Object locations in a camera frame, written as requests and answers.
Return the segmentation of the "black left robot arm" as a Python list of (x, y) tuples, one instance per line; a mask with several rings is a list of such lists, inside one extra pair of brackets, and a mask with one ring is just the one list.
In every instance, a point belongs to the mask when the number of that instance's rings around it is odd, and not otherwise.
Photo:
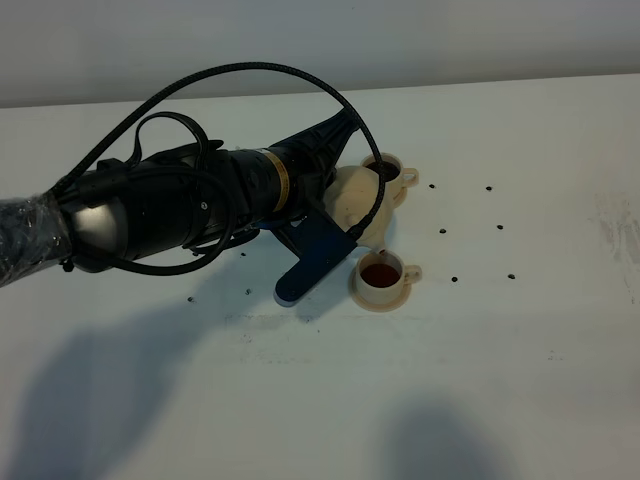
[(54, 265), (182, 275), (268, 231), (296, 256), (289, 283), (308, 286), (355, 248), (323, 202), (357, 129), (346, 111), (262, 149), (227, 150), (179, 122), (193, 143), (101, 160), (60, 196), (4, 201), (2, 283)]

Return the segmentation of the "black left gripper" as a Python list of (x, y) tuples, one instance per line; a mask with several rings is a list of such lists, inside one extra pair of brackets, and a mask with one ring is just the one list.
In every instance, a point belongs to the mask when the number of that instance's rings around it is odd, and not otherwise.
[(285, 206), (278, 215), (298, 220), (306, 215), (307, 200), (319, 200), (330, 180), (335, 177), (335, 165), (357, 124), (346, 110), (317, 123), (296, 135), (269, 147), (289, 174), (290, 191)]

